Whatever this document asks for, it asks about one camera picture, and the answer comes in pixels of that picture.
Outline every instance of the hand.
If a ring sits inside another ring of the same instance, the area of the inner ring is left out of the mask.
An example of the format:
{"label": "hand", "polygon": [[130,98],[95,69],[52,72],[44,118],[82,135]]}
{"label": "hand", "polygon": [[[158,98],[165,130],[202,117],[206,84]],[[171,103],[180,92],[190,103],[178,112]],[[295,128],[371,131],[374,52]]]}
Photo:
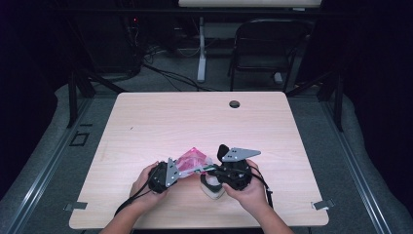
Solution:
{"label": "hand", "polygon": [[[139,178],[133,183],[131,187],[131,193],[130,196],[134,195],[148,180],[149,178],[149,173],[153,168],[155,168],[158,165],[158,162],[146,167],[143,169],[143,171],[140,173]],[[149,187],[146,186],[140,193],[140,195],[145,194],[137,199],[135,199],[132,202],[132,206],[139,206],[139,209],[146,213],[150,211],[153,207],[155,207],[162,199],[164,199],[168,191],[164,191],[161,194],[154,193],[150,191]]]}
{"label": "hand", "polygon": [[[252,172],[255,175],[260,176],[255,170],[258,169],[258,166],[251,160],[246,161],[252,167]],[[252,215],[256,215],[256,213],[263,208],[269,207],[265,195],[264,184],[254,176],[252,177],[251,183],[242,191],[235,190],[226,183],[223,183],[222,186],[230,197],[238,200],[241,206]]]}

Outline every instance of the chair leg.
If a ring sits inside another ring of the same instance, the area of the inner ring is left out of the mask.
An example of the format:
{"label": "chair leg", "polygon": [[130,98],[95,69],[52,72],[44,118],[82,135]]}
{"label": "chair leg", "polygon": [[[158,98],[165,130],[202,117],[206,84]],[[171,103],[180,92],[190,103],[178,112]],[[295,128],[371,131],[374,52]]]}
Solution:
{"label": "chair leg", "polygon": [[286,88],[288,86],[288,82],[289,82],[289,77],[291,76],[291,71],[292,71],[292,66],[294,65],[294,60],[295,60],[295,55],[297,54],[297,51],[294,50],[291,53],[291,61],[289,62],[289,68],[288,71],[286,72],[286,77],[285,77],[285,81],[282,87],[282,92],[285,93]]}
{"label": "chair leg", "polygon": [[234,76],[235,76],[235,67],[231,66],[231,87],[230,87],[231,92],[233,92],[234,90]]}

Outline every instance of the person's right hand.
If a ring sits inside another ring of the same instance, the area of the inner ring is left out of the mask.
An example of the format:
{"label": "person's right hand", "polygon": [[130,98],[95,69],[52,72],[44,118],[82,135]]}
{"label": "person's right hand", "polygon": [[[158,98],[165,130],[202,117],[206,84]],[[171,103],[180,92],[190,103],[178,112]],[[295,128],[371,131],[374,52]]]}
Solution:
{"label": "person's right hand", "polygon": [[[255,170],[258,169],[258,166],[251,160],[246,161],[252,167],[252,172],[260,176]],[[242,191],[235,190],[226,183],[223,183],[222,186],[230,197],[238,200],[241,206],[252,215],[256,215],[257,212],[269,207],[265,196],[264,184],[254,176],[251,183]]]}

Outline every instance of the metal bracket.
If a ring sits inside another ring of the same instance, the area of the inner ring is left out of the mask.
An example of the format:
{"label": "metal bracket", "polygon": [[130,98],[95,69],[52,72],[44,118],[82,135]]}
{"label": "metal bracket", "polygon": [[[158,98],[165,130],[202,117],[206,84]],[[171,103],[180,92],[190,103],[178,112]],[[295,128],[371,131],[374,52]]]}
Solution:
{"label": "metal bracket", "polygon": [[73,204],[67,204],[63,210],[66,212],[73,212],[73,210],[78,209],[78,210],[84,210],[88,203],[81,203],[81,202],[75,202]]}
{"label": "metal bracket", "polygon": [[168,158],[167,177],[165,179],[165,186],[172,186],[180,176],[180,172],[171,158]]}
{"label": "metal bracket", "polygon": [[231,148],[231,150],[222,157],[222,162],[234,163],[259,154],[261,154],[261,151],[258,150]]}
{"label": "metal bracket", "polygon": [[311,203],[311,206],[314,208],[314,209],[316,209],[317,211],[318,210],[321,210],[321,209],[323,209],[323,210],[328,210],[328,209],[330,209],[330,208],[332,208],[332,207],[334,207],[335,206],[335,203],[334,203],[334,201],[332,200],[332,199],[330,199],[330,200],[327,200],[327,201],[320,201],[320,202],[317,202],[317,203]]}

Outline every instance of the person's left hand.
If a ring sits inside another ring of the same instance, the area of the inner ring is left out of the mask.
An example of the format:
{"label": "person's left hand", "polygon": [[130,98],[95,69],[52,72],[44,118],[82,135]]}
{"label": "person's left hand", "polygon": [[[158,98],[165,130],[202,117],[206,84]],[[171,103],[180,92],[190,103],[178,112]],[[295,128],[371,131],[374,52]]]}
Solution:
{"label": "person's left hand", "polygon": [[[149,178],[149,173],[157,165],[158,165],[158,162],[143,169],[143,171],[139,175],[139,178],[133,183],[131,187],[130,196],[134,195],[145,184],[145,182]],[[140,194],[145,194],[145,195],[135,199],[132,202],[132,205],[139,206],[139,209],[142,210],[144,213],[146,213],[150,211],[153,207],[155,207],[162,199],[164,199],[167,196],[168,191],[164,191],[163,193],[158,194],[158,193],[154,193],[150,191],[149,187],[146,186]]]}

